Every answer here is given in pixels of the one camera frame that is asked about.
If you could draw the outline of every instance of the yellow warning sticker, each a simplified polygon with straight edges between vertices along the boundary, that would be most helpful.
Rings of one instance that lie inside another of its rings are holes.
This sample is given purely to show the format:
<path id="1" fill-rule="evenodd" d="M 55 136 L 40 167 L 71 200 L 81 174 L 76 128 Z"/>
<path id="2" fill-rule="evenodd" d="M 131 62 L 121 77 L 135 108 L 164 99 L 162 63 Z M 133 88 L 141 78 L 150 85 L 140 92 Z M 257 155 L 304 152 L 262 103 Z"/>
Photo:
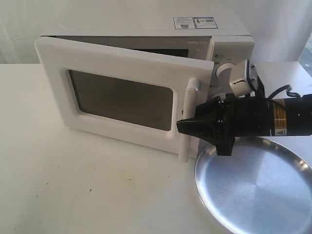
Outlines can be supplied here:
<path id="1" fill-rule="evenodd" d="M 275 102 L 285 106 L 284 99 L 276 99 Z M 275 136 L 286 136 L 287 135 L 287 117 L 286 110 L 281 106 L 274 104 L 273 105 L 274 112 L 274 128 L 275 128 Z"/>

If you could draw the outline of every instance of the microwave label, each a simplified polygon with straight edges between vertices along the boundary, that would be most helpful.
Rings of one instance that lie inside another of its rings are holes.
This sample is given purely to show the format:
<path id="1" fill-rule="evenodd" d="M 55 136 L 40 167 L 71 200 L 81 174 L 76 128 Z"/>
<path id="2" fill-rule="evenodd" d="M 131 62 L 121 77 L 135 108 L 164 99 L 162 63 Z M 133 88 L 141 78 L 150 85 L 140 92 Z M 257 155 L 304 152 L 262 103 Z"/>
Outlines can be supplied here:
<path id="1" fill-rule="evenodd" d="M 175 29 L 196 29 L 193 17 L 174 17 Z"/>
<path id="2" fill-rule="evenodd" d="M 217 29 L 213 17 L 194 17 L 195 26 L 197 29 Z"/>
<path id="3" fill-rule="evenodd" d="M 217 29 L 213 17 L 174 17 L 175 29 Z"/>

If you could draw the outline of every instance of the sticker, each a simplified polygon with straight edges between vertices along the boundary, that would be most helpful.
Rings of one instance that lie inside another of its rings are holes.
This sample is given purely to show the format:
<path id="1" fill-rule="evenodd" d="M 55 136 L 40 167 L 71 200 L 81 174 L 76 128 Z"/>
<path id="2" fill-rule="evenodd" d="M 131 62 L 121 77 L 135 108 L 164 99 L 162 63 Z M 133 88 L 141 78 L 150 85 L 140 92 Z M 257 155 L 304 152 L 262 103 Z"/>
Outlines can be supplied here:
<path id="1" fill-rule="evenodd" d="M 197 29 L 218 28 L 213 17 L 194 17 L 194 22 Z"/>
<path id="2" fill-rule="evenodd" d="M 275 102 L 285 106 L 284 99 L 276 99 Z M 286 110 L 279 105 L 273 105 L 274 112 L 274 128 L 275 136 L 286 136 L 287 135 L 287 117 Z"/>
<path id="3" fill-rule="evenodd" d="M 196 29 L 193 17 L 174 17 L 175 29 Z"/>

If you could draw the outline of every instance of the white handle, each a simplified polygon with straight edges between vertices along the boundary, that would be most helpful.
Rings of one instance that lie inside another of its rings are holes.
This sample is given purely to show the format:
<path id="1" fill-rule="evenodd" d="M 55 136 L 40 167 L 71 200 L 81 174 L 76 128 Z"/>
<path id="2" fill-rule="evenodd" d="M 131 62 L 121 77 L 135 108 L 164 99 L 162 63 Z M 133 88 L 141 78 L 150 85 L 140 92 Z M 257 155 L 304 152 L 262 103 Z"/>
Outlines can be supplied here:
<path id="1" fill-rule="evenodd" d="M 200 86 L 199 80 L 190 79 L 184 96 L 183 119 L 193 118 L 195 116 L 197 92 Z M 189 151 L 191 136 L 182 134 L 180 140 L 179 160 L 187 162 L 189 160 Z"/>

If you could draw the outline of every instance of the microwave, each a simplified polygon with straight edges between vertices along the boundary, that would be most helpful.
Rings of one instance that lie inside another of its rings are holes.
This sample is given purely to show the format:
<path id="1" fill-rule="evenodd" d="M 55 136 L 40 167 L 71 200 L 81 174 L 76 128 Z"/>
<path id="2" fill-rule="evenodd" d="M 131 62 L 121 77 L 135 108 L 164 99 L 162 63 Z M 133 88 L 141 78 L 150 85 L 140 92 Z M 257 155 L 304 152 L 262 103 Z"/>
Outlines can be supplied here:
<path id="1" fill-rule="evenodd" d="M 196 157 L 176 122 L 231 93 L 254 41 L 218 0 L 75 1 L 35 42 L 64 125 Z"/>

